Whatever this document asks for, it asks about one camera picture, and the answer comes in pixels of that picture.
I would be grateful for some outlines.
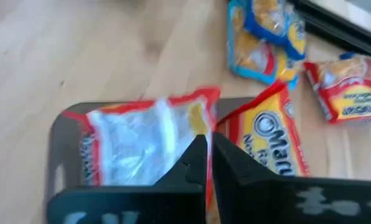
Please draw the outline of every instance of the instant noodle package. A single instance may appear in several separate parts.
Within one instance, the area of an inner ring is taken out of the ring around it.
[[[266,84],[283,80],[294,89],[298,75],[294,61],[281,47],[259,39],[244,29],[244,8],[237,1],[228,7],[228,60],[236,74],[254,78]]]
[[[304,66],[330,123],[371,120],[371,57],[349,53]]]
[[[279,175],[308,175],[284,82],[275,82],[224,117],[218,122],[218,131]]]
[[[305,24],[285,0],[247,0],[244,27],[280,45],[295,60],[305,58]]]
[[[196,135],[208,142],[206,200],[213,190],[211,141],[218,88],[190,95],[111,105],[63,115],[81,124],[86,185],[153,185],[177,162]]]

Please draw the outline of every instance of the black device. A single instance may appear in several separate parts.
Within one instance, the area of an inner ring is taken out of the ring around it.
[[[371,181],[279,176],[220,133],[213,177],[222,224],[371,224]]]
[[[66,189],[47,204],[47,221],[90,224],[111,218],[118,224],[204,223],[206,149],[204,136],[197,136],[172,169],[153,186]]]
[[[310,0],[288,0],[305,20],[307,32],[347,51],[371,55],[371,32]]]

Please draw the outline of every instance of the ramen package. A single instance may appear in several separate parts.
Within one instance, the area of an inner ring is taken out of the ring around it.
[[[330,123],[371,120],[371,57],[345,54],[340,60],[304,66]]]
[[[279,175],[308,175],[284,82],[231,112],[218,123],[218,131]]]
[[[237,1],[229,3],[228,16],[229,68],[240,76],[267,84],[283,80],[294,89],[298,75],[283,49],[258,39],[243,28],[244,10]]]
[[[305,23],[285,0],[247,0],[245,13],[246,30],[282,46],[295,60],[305,58]]]
[[[180,97],[64,111],[81,124],[83,180],[87,185],[153,185],[177,162],[196,135],[208,142],[206,196],[212,191],[211,138],[218,88]]]

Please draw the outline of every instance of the plastic wrapper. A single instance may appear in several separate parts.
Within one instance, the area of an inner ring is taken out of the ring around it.
[[[371,120],[371,57],[348,53],[304,67],[330,123]]]
[[[191,95],[137,101],[63,114],[82,126],[80,154],[88,185],[153,185],[177,162],[196,135],[208,142],[206,196],[212,191],[211,136],[218,88]]]
[[[260,40],[243,28],[244,8],[237,1],[229,3],[228,61],[236,74],[254,78],[266,84],[283,80],[294,89],[298,75],[292,59],[285,51]]]
[[[247,0],[245,12],[246,30],[282,46],[295,60],[305,58],[305,23],[285,0]]]
[[[308,175],[286,83],[275,82],[231,112],[218,130],[276,174]]]

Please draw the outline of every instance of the wooden table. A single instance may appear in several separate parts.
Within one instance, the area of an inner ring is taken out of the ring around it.
[[[310,60],[341,52],[308,36]],[[312,175],[371,179],[371,123],[326,124],[300,80],[291,98]],[[0,1],[0,223],[44,222],[48,132],[61,110],[206,84],[223,97],[267,87],[227,70],[225,0]]]

